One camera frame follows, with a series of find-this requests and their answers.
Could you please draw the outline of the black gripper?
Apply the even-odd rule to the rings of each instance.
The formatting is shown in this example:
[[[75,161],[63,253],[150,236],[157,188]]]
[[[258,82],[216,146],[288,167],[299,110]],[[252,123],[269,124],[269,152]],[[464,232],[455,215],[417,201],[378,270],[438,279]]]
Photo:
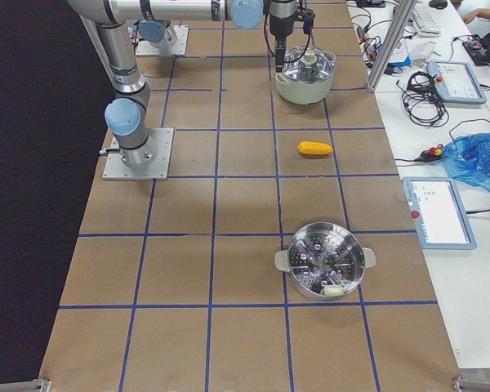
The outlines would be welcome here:
[[[293,33],[294,24],[301,22],[305,35],[311,35],[314,27],[314,11],[302,1],[273,0],[269,2],[269,32],[275,37],[275,67],[282,72],[285,64],[287,39]]]

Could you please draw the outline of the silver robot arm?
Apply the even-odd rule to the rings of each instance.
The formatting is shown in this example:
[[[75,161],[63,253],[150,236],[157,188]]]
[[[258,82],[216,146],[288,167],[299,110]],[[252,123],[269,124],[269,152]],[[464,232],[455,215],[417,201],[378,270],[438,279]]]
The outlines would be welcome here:
[[[158,49],[167,49],[177,41],[177,34],[170,20],[141,20],[140,36]]]
[[[282,71],[287,37],[301,22],[305,34],[314,27],[314,12],[300,1],[71,1],[85,25],[94,27],[91,41],[110,71],[116,93],[105,109],[105,121],[119,145],[119,156],[128,167],[151,163],[158,151],[145,127],[150,87],[140,74],[127,21],[168,22],[170,20],[232,21],[240,29],[254,29],[267,23],[265,34],[275,39],[275,64]]]

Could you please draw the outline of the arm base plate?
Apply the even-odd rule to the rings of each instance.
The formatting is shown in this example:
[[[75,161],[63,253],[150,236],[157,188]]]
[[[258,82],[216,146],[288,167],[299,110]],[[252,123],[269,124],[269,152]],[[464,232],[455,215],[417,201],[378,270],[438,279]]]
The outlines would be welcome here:
[[[141,148],[123,149],[113,138],[106,153],[104,180],[166,180],[173,145],[173,128],[147,128],[148,139]]]
[[[140,39],[136,47],[136,56],[185,56],[188,34],[187,25],[165,26],[158,22],[142,21],[139,25]]]

